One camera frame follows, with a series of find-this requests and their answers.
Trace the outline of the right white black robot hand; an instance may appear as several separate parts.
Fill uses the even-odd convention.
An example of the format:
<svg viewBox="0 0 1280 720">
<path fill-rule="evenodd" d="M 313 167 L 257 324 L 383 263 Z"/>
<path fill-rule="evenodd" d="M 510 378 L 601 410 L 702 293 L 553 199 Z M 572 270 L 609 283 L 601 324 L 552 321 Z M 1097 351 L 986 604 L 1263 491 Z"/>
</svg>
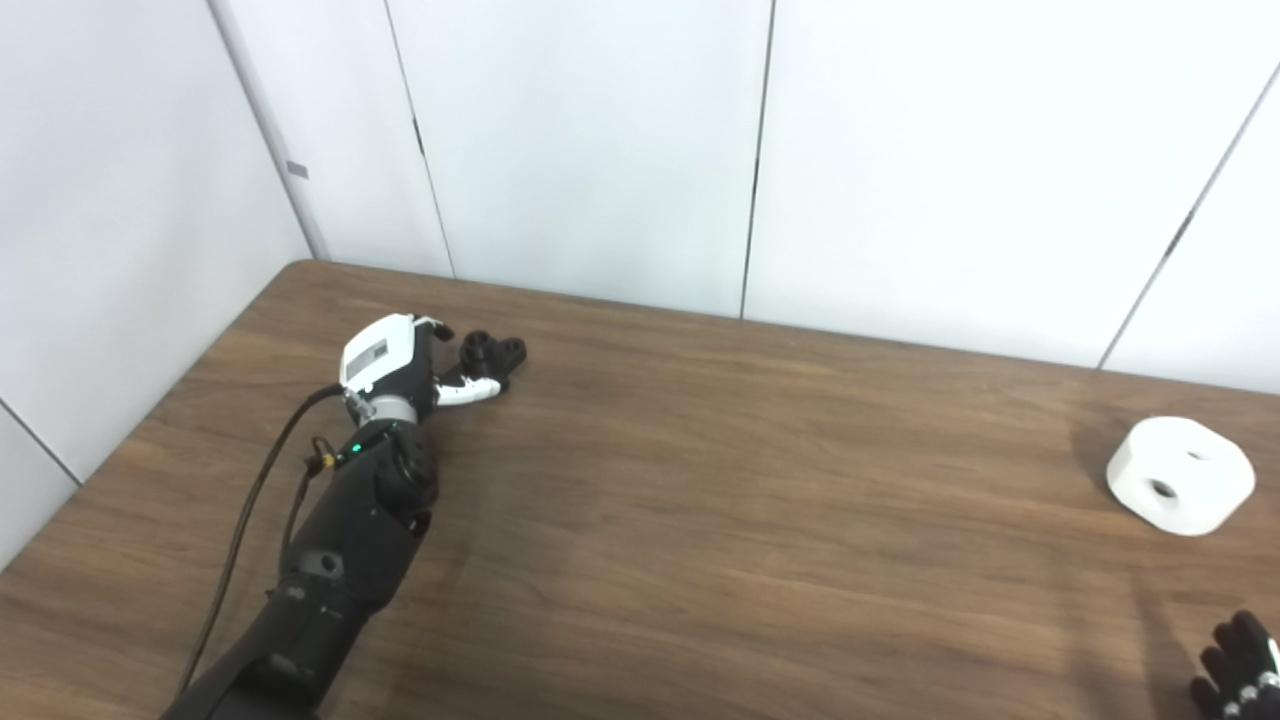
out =
<svg viewBox="0 0 1280 720">
<path fill-rule="evenodd" d="M 1203 719 L 1277 719 L 1277 638 L 1249 610 L 1242 609 L 1212 630 L 1213 643 L 1199 652 L 1202 674 L 1189 684 Z"/>
</svg>

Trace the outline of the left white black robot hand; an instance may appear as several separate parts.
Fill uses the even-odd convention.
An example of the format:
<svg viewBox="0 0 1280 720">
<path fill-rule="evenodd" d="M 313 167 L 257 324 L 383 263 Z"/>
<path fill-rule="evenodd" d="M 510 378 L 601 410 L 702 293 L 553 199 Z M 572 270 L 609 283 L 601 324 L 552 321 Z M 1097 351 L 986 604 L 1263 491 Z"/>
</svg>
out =
<svg viewBox="0 0 1280 720">
<path fill-rule="evenodd" d="M 387 315 L 357 333 L 343 348 L 339 384 L 349 398 L 371 405 L 397 397 L 419 413 L 430 407 L 477 404 L 503 395 L 506 380 L 461 370 L 445 379 L 433 369 L 434 343 L 447 343 L 454 332 L 431 316 L 411 313 Z"/>
</svg>

